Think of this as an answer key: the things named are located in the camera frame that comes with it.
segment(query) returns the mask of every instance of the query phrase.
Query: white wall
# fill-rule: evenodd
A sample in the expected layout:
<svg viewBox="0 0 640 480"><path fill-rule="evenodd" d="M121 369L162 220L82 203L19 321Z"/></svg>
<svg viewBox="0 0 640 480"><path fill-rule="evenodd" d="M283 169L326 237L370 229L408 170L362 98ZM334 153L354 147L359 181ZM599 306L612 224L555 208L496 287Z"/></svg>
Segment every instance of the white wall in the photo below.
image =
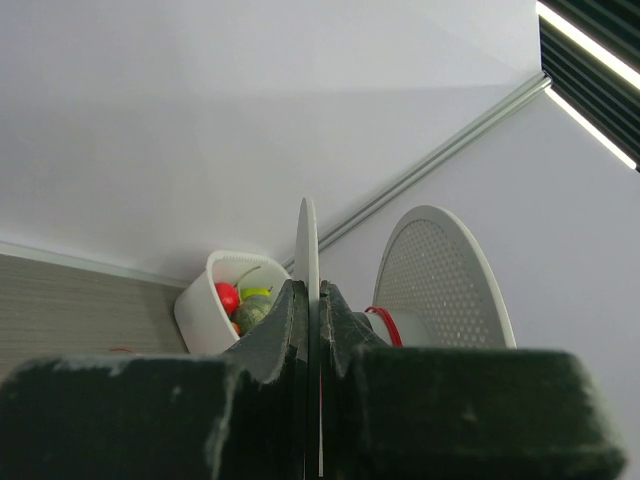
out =
<svg viewBox="0 0 640 480"><path fill-rule="evenodd" d="M393 227L422 204L476 237L520 347L582 357L640 458L640 175L542 95L321 254L352 308L370 305Z"/></svg>
<svg viewBox="0 0 640 480"><path fill-rule="evenodd" d="M9 3L0 242L182 279L288 257L303 195L335 220L540 68L534 0Z"/></svg>

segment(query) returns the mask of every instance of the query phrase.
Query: green pumpkin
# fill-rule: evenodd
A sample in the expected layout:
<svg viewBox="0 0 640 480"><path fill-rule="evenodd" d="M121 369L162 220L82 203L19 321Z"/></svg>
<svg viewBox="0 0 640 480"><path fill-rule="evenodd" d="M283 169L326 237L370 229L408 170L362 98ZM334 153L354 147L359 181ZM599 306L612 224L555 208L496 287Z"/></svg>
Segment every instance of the green pumpkin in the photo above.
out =
<svg viewBox="0 0 640 480"><path fill-rule="evenodd" d="M271 311L271 300L265 295L251 295L233 313L231 320L236 322L246 335L259 324Z"/></svg>

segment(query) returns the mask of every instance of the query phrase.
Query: white trim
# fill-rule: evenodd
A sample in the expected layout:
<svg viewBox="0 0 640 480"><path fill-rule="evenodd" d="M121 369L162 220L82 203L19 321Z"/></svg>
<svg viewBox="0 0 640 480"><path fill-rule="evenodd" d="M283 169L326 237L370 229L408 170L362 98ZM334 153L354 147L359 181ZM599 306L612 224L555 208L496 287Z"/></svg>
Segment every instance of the white trim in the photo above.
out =
<svg viewBox="0 0 640 480"><path fill-rule="evenodd" d="M91 260L83 260L81 258L69 257L58 253L50 253L35 248L20 247L0 242L0 255L8 255L11 257L26 258L28 260L36 260L38 262L46 262L63 267L78 268L91 272L105 273L116 277L130 278L132 280L141 280L143 282L159 283L171 287L186 288L189 282L176 280L173 278L163 277L161 275L153 275L151 273L139 272L124 267L116 267L106 265L104 263L94 262Z"/></svg>
<svg viewBox="0 0 640 480"><path fill-rule="evenodd" d="M596 59L624 78L632 86L640 90L640 73L636 72L618 57L571 25L567 20L562 18L545 4L537 2L536 11L538 12L538 15L548 21L551 25L556 27Z"/></svg>
<svg viewBox="0 0 640 480"><path fill-rule="evenodd" d="M549 95L549 98L556 102L560 108L562 108L565 112L567 112L571 118L573 118L576 122L578 122L587 132L593 135L602 145L607 147L611 153L613 153L616 157L618 157L622 162L629 168L635 170L636 162L631 160L631 158L620 150L611 140L609 140L604 133L598 130L589 120L584 118L578 111L569 105L560 95L554 92L552 89L548 88L545 90L545 93Z"/></svg>

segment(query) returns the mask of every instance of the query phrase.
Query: toy fruit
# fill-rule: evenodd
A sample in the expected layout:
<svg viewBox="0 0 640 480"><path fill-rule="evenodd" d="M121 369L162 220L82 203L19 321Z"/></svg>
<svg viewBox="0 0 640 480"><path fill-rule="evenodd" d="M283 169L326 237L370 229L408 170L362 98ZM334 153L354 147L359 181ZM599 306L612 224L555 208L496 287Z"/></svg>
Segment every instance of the toy fruit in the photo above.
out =
<svg viewBox="0 0 640 480"><path fill-rule="evenodd" d="M222 308L227 312L227 315L231 315L236 311L240 304L238 291L230 283L220 282L216 283L215 286L216 292L218 292L218 297L220 297Z"/></svg>
<svg viewBox="0 0 640 480"><path fill-rule="evenodd" d="M240 290L240 300L243 302L252 295L262 295L264 297L271 296L271 289L268 288L245 288Z"/></svg>
<svg viewBox="0 0 640 480"><path fill-rule="evenodd" d="M238 326L238 324L236 322L231 322L231 326L236 331L238 336L241 337L242 336L242 330L240 330L240 327Z"/></svg>
<svg viewBox="0 0 640 480"><path fill-rule="evenodd" d="M233 321L245 335L262 321L271 310L271 300L264 295L251 295L233 314Z"/></svg>

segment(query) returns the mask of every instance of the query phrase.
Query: slatted ceiling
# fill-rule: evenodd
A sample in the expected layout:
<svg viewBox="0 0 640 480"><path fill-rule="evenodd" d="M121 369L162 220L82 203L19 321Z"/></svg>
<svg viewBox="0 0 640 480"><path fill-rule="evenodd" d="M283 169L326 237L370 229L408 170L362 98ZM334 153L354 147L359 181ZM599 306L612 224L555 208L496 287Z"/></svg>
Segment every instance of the slatted ceiling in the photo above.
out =
<svg viewBox="0 0 640 480"><path fill-rule="evenodd" d="M636 163L640 91L541 19L543 68L554 88Z"/></svg>
<svg viewBox="0 0 640 480"><path fill-rule="evenodd" d="M640 70L640 7L628 0L543 2L616 57ZM554 90L625 152L640 171L640 89L540 19L542 68Z"/></svg>
<svg viewBox="0 0 640 480"><path fill-rule="evenodd" d="M542 3L639 69L640 5L637 0L545 0Z"/></svg>

